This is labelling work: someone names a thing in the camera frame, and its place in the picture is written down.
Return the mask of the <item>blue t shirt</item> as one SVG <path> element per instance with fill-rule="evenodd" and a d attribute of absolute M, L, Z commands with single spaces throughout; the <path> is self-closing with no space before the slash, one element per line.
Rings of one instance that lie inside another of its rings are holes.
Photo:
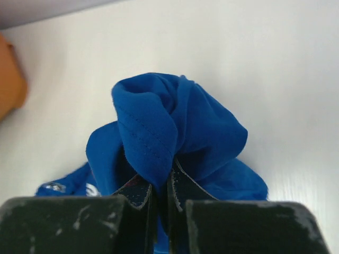
<path fill-rule="evenodd" d="M 265 181 L 238 159 L 246 128 L 196 82 L 149 72 L 119 81 L 112 99 L 117 120 L 90 135 L 87 162 L 37 196 L 108 196 L 140 175 L 166 206 L 167 179 L 180 164 L 217 199 L 267 199 Z"/>

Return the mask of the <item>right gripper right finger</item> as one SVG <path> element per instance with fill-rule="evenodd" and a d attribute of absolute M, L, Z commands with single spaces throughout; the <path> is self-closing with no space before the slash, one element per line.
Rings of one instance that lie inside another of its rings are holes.
<path fill-rule="evenodd" d="M 328 253 L 313 214 L 302 204 L 220 201 L 181 167 L 167 180 L 170 253 Z"/>

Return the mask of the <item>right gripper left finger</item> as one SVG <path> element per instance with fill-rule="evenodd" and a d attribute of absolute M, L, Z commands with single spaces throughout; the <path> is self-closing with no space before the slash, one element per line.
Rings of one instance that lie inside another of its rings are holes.
<path fill-rule="evenodd" d="M 105 197 L 19 197 L 1 206 L 1 253 L 152 253 L 150 184 Z"/>

